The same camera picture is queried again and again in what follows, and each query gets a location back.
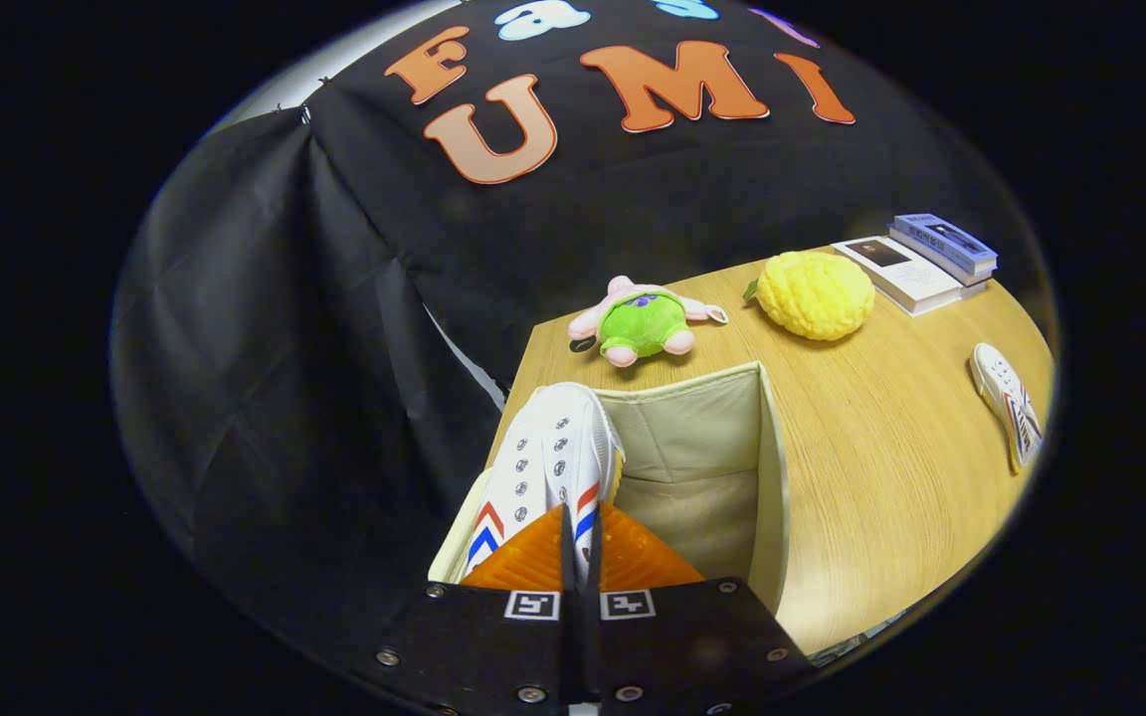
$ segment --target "stack of books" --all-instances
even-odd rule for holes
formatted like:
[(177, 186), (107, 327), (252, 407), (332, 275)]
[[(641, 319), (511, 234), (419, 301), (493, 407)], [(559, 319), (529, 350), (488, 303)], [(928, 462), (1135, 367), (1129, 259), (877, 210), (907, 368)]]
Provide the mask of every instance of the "stack of books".
[(997, 253), (967, 231), (935, 214), (895, 217), (890, 236), (871, 236), (833, 244), (869, 274), (874, 289), (910, 316), (988, 289)]
[(997, 253), (981, 241), (935, 214), (905, 214), (887, 226), (901, 245), (943, 268), (961, 285), (959, 298), (988, 289), (997, 270)]

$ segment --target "green plush toy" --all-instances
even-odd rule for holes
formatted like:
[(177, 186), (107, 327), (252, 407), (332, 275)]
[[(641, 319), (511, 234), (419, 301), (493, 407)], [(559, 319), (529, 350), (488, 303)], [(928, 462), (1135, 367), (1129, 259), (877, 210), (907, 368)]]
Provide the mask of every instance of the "green plush toy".
[(625, 368), (665, 351), (682, 355), (692, 349), (697, 337), (688, 321), (714, 318), (728, 322), (728, 313), (717, 305), (683, 298), (654, 284), (637, 284), (627, 276), (609, 282), (609, 294), (570, 323), (573, 351), (590, 348), (601, 339), (599, 354)]

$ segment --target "beige storage box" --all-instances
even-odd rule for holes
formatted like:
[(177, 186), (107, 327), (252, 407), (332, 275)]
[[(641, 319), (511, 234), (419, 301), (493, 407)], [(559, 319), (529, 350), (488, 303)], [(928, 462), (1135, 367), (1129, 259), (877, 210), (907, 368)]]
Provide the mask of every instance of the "beige storage box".
[[(595, 393), (627, 455), (614, 504), (706, 579), (746, 580), (776, 614), (790, 554), (790, 490), (763, 363), (634, 393)], [(487, 477), (464, 499), (429, 580), (463, 579)]]

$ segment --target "wooden table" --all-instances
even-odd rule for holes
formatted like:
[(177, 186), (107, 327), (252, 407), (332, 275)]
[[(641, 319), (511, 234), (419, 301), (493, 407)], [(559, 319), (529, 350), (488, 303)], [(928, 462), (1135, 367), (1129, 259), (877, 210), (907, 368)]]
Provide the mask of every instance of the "wooden table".
[[(791, 335), (754, 300), (741, 299), (763, 263), (667, 286), (722, 305), (731, 317), (723, 326), (692, 322), (697, 346), (682, 357), (659, 354), (619, 370), (597, 349), (570, 352), (565, 329), (573, 314), (537, 325), (489, 463), (537, 386), (575, 380), (643, 390), (763, 362), (780, 414), (791, 494), (777, 617), (814, 653), (926, 597), (986, 545), (1019, 498), (1031, 471), (1013, 474), (999, 419), (975, 394), (967, 368), (975, 344), (990, 343), (1006, 355), (1043, 423), (1054, 365), (1033, 320), (997, 281), (918, 317), (879, 293), (855, 335), (823, 343)], [(599, 298), (587, 305), (592, 299)]]

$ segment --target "black cloth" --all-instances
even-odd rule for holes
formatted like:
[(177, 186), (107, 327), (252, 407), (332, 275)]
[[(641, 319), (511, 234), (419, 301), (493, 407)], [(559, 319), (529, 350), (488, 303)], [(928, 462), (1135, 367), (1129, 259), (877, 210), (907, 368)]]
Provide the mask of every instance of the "black cloth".
[[(110, 378), (155, 513), (242, 608), (336, 669), (368, 658), (392, 590), (426, 575), (496, 427), (435, 323), (508, 386), (532, 326), (597, 302), (614, 274), (673, 282), (924, 210), (999, 251), (1000, 280), (1050, 317), (1045, 288), (1021, 281), (1037, 275), (1031, 235), (996, 175), (827, 37), (801, 27), (814, 49), (717, 0), (714, 22), (584, 0), (590, 22), (504, 41), (493, 18), (515, 5), (456, 6), (338, 72), (306, 112), (207, 136), (165, 182), (118, 285)], [(411, 104), (383, 72), (456, 24), (471, 33), (450, 64), (468, 72)], [(622, 101), (579, 56), (628, 45), (672, 64), (683, 40), (727, 46), (772, 113), (625, 132)], [(856, 123), (815, 117), (774, 53), (819, 64)], [(525, 72), (555, 154), (515, 181), (464, 180), (423, 128), (471, 103), (492, 148), (518, 147), (484, 94)]]

